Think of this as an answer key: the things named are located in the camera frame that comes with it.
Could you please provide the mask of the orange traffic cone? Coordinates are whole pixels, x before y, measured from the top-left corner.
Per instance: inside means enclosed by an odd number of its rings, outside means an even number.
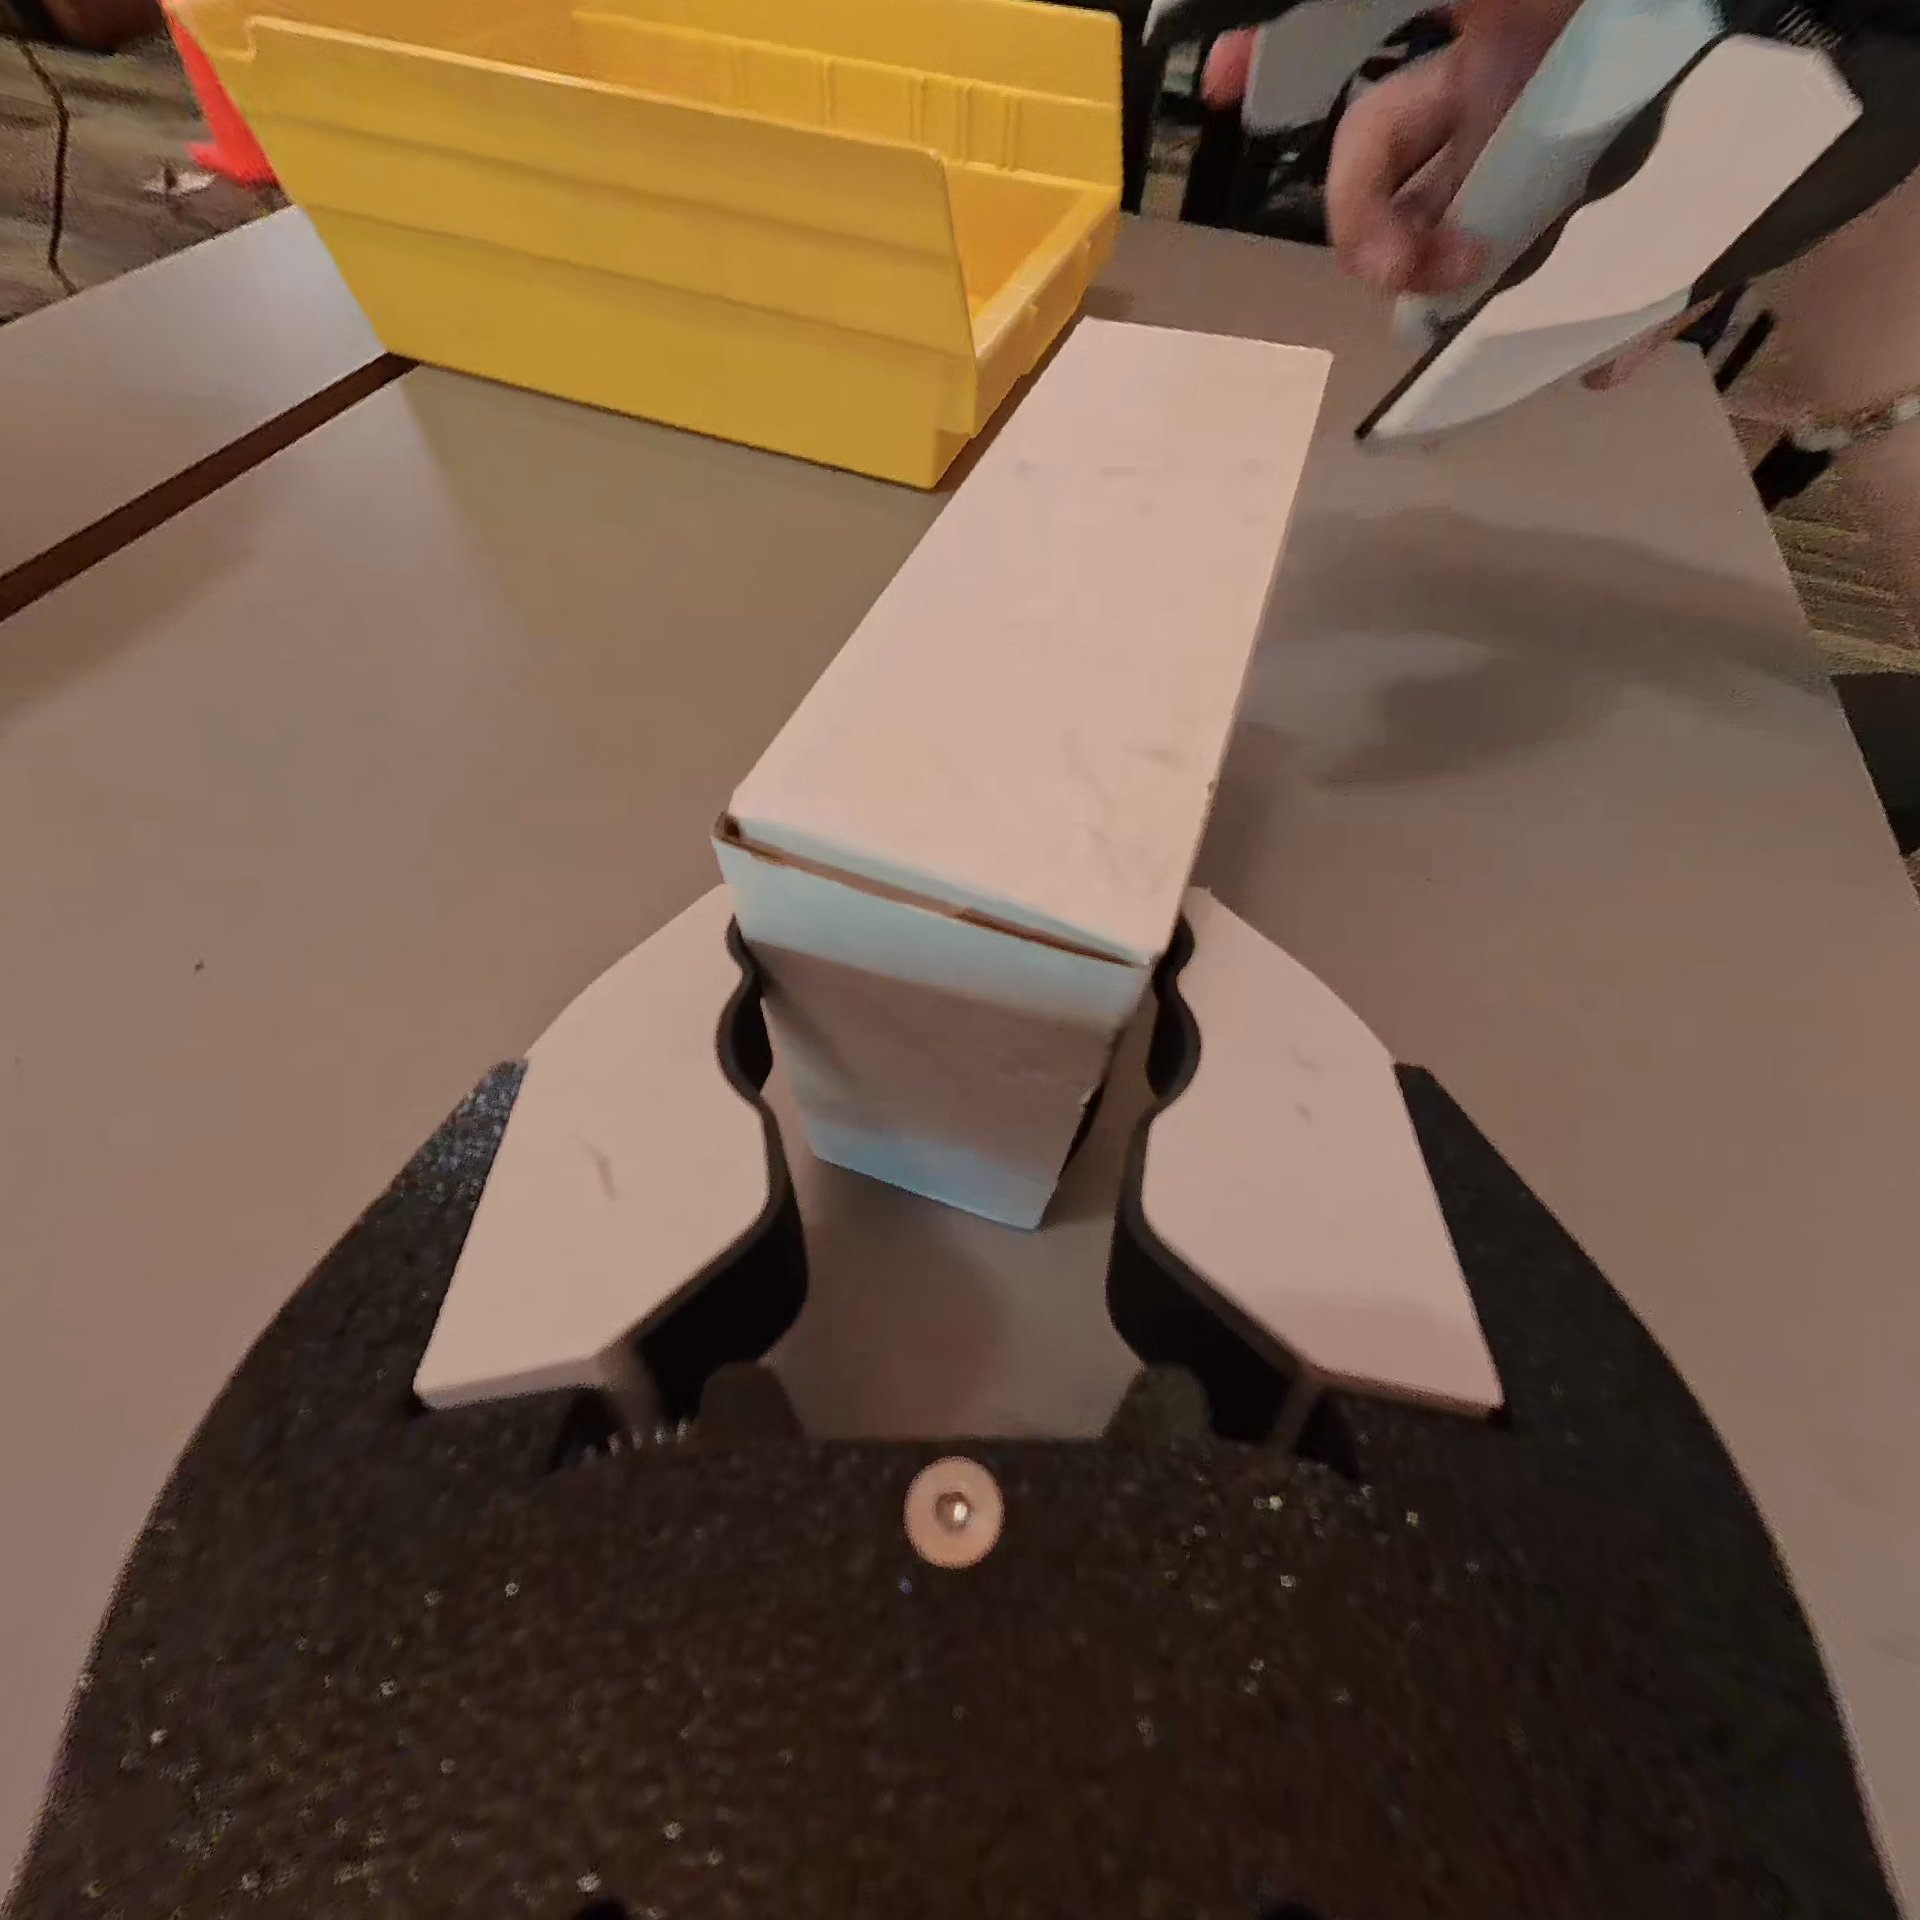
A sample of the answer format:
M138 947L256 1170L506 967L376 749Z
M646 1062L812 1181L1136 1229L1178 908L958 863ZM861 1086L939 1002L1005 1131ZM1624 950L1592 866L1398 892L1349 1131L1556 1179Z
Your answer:
M259 4L163 3L160 12L206 130L188 147L193 162L232 186L281 190L269 156L228 87L254 58Z

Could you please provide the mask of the person's right forearm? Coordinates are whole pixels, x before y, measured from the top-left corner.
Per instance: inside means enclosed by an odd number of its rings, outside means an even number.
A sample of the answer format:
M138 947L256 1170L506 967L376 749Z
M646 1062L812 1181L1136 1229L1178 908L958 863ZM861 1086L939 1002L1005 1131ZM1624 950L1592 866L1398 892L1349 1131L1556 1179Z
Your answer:
M1734 367L1737 343L1763 321L1760 347ZM1737 418L1816 443L1915 425L1918 179L1758 279L1710 363Z

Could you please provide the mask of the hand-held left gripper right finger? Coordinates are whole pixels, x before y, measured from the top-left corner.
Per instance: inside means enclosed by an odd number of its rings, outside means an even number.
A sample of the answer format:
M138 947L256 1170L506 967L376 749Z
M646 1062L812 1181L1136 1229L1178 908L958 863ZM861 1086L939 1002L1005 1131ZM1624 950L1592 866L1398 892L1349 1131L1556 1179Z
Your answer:
M1333 1402L1470 1422L1504 1388L1402 1068L1314 971L1192 886L1149 983L1112 1323L1205 1434L1330 1444Z

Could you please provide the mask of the yellow plastic bin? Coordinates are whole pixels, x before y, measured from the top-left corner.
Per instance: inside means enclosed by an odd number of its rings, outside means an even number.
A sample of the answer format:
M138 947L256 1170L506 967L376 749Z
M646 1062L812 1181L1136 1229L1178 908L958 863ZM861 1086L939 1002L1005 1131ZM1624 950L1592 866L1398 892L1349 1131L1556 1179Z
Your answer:
M1003 3L179 4L395 354L936 490L1121 212L1121 22Z

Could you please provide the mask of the white table with brown edge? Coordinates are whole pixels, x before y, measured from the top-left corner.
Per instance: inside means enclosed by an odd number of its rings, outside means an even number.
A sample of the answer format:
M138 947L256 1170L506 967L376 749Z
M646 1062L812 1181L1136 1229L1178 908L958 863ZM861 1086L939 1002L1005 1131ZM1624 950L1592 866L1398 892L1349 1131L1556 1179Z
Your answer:
M2 614L406 370L296 207L5 325Z

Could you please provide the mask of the person's right hand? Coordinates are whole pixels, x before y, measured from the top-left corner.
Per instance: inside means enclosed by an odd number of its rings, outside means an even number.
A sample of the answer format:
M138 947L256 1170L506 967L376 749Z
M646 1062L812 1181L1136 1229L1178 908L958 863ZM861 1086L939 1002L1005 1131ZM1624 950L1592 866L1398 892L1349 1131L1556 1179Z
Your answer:
M1474 279L1482 245L1450 223L1450 206L1576 10L1453 4L1450 46L1346 110L1326 181L1329 239L1346 271L1385 297L1435 297Z

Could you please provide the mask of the white cardboard box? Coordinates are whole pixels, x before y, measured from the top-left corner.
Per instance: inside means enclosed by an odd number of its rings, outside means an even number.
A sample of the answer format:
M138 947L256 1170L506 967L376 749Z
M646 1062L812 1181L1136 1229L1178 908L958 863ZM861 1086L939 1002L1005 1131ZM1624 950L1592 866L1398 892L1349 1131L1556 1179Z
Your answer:
M1033 1229L1185 913L1329 350L1081 321L714 835L818 1161Z

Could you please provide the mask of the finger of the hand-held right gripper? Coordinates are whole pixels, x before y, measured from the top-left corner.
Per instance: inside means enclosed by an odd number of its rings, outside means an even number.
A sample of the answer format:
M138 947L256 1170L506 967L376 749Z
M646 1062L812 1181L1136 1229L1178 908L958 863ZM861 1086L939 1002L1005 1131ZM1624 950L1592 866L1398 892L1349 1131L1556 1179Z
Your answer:
M1816 47L1721 33L1593 164L1580 201L1355 425L1433 442L1677 321L1730 245L1859 119Z
M1446 222L1478 245L1476 276L1405 294L1394 330L1433 345L1580 201L1614 137L1724 30L1715 3L1585 3L1465 174Z

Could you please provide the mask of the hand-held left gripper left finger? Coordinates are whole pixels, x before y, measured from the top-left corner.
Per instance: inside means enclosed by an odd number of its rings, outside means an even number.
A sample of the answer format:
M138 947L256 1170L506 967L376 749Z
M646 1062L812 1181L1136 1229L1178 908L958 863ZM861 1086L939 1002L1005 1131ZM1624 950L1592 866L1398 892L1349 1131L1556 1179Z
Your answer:
M531 1046L413 1393L433 1411L563 1389L700 1414L810 1292L766 1101L761 975L717 884Z

